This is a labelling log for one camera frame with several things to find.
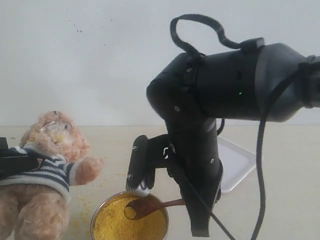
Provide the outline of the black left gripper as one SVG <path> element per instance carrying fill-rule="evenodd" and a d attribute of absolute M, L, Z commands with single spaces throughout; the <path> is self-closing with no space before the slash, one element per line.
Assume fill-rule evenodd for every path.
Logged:
<path fill-rule="evenodd" d="M 8 148 L 7 139 L 0 138 L 0 179 L 38 168 L 38 159 L 26 153 L 19 153 Z"/>

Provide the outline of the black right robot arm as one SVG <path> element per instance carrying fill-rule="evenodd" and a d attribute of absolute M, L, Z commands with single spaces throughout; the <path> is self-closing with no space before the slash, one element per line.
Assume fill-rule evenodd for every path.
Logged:
<path fill-rule="evenodd" d="M 178 183 L 194 237 L 209 236 L 209 221 L 223 175 L 217 119 L 259 121 L 256 170 L 260 209 L 266 211 L 262 141 L 266 122 L 285 122 L 301 108 L 320 105 L 320 59 L 282 43 L 206 55 L 179 54 L 147 87 L 147 99 L 165 121 Z"/>

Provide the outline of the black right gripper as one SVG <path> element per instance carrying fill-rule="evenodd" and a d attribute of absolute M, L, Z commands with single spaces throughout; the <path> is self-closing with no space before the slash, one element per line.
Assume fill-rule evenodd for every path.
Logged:
<path fill-rule="evenodd" d="M 193 237 L 209 237 L 214 205 L 221 196 L 222 163 L 216 119 L 202 123 L 167 123 L 166 129 L 179 169 L 172 171 L 180 187 Z"/>

